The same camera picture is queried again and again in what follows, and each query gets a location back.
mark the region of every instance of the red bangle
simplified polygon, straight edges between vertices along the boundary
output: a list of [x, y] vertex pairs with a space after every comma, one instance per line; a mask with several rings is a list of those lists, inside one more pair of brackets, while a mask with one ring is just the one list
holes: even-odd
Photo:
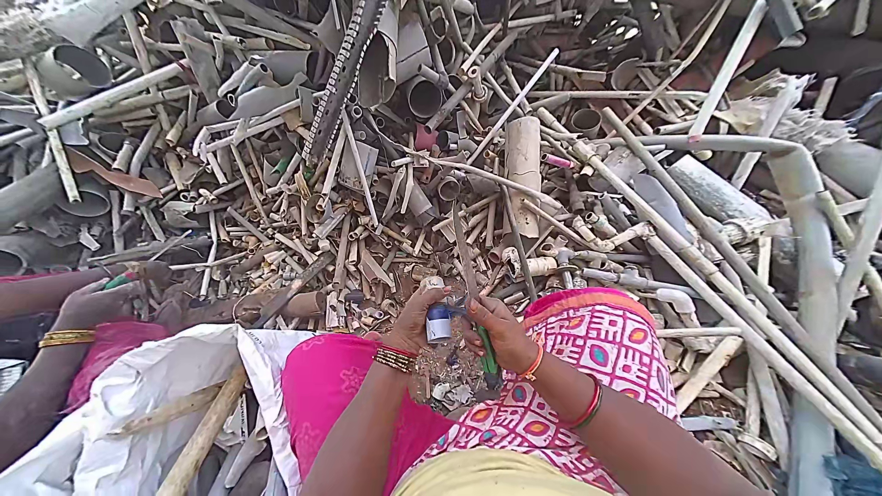
[[379, 347], [382, 349], [388, 349], [389, 351], [394, 351], [395, 353], [400, 353], [401, 355], [404, 355], [406, 357], [411, 357], [411, 358], [419, 357], [419, 355], [417, 355], [413, 351], [407, 351], [407, 350], [400, 349], [400, 348], [394, 348], [392, 346], [389, 346], [388, 344], [383, 344], [383, 343], [379, 343], [379, 345], [380, 345]]
[[579, 418], [573, 421], [571, 424], [565, 425], [567, 429], [574, 430], [578, 429], [583, 425], [586, 425], [588, 422], [594, 418], [594, 415], [597, 413], [597, 410], [601, 406], [601, 397], [602, 397], [602, 388], [601, 382], [597, 379], [597, 376], [593, 374], [588, 374], [588, 377], [594, 381], [594, 396], [591, 398], [591, 402], [588, 404], [588, 408], [585, 410]]

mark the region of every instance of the white plastic bag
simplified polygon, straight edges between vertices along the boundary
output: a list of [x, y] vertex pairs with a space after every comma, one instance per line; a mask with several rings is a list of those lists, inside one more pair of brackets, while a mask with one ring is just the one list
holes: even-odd
[[242, 356], [251, 388], [258, 399], [260, 413], [270, 437], [273, 459], [278, 473], [288, 487], [288, 496], [296, 496], [300, 492], [302, 481], [297, 458], [291, 449], [288, 415], [282, 404], [281, 370], [294, 346], [312, 336], [314, 334], [309, 331], [239, 331], [239, 354]]
[[86, 405], [0, 474], [0, 494], [156, 494], [207, 407], [131, 436], [107, 434], [228, 378], [239, 361], [238, 329], [203, 324], [119, 357], [94, 381]]

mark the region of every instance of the yellow cloth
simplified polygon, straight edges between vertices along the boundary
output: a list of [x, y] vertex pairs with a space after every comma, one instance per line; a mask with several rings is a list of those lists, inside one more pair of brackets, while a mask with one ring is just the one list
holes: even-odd
[[436, 456], [419, 465], [392, 496], [609, 496], [562, 474], [531, 455], [474, 448]]

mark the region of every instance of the pink pipe piece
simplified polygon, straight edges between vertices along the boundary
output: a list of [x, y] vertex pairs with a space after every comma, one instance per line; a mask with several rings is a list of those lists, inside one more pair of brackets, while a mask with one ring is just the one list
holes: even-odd
[[560, 158], [557, 155], [542, 154], [542, 161], [550, 163], [551, 165], [554, 165], [557, 167], [562, 167], [564, 169], [570, 169], [572, 167], [572, 162], [570, 162], [564, 158]]
[[429, 132], [428, 128], [422, 124], [416, 125], [416, 138], [414, 139], [414, 147], [416, 151], [431, 150], [432, 145], [438, 137], [438, 132]]

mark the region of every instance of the white and pink pattern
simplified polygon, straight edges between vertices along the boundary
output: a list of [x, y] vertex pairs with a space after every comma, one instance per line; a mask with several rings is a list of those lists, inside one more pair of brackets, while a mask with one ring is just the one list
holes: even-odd
[[[583, 295], [552, 305], [541, 313], [538, 322], [528, 318], [525, 323], [536, 323], [527, 334], [544, 336], [546, 353], [676, 420], [674, 388], [654, 328], [641, 315], [647, 314], [646, 309], [637, 311], [639, 304], [622, 293], [600, 298]], [[579, 437], [557, 423], [557, 413], [529, 381], [505, 372], [500, 398], [475, 405], [413, 466], [447, 451], [511, 449], [539, 456], [564, 474], [611, 494], [625, 495]]]

